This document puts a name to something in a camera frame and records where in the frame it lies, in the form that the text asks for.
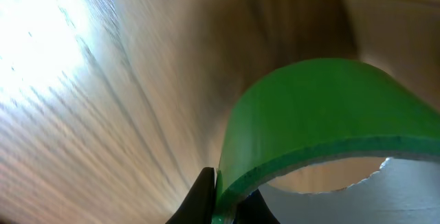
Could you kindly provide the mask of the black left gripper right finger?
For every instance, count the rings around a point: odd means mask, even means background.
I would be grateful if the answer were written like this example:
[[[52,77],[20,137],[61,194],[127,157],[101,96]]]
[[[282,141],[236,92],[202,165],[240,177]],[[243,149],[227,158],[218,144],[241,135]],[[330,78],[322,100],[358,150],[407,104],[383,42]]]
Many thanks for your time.
[[[259,190],[255,190],[237,205],[234,224],[279,224],[265,203]]]

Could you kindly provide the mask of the green tape roll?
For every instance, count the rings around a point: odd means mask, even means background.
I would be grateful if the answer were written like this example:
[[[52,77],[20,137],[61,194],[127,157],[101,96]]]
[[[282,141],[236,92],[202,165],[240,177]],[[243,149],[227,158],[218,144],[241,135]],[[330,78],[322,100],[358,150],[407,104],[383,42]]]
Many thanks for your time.
[[[261,78],[234,106],[225,133],[213,223],[233,222],[260,185],[310,164],[439,158],[439,114],[381,69],[343,58]]]

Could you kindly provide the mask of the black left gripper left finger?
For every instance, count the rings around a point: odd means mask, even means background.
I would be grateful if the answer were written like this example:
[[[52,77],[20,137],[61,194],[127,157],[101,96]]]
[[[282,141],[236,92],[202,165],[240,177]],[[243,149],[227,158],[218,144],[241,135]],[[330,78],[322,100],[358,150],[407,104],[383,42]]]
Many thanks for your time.
[[[215,170],[205,167],[166,224],[211,224],[215,194]]]

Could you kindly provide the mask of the cardboard box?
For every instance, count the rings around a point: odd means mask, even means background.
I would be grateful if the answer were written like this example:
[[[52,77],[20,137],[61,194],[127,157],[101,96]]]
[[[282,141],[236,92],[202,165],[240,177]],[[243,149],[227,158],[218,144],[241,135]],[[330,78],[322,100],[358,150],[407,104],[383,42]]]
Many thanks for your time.
[[[439,108],[439,0],[343,0],[360,60]]]

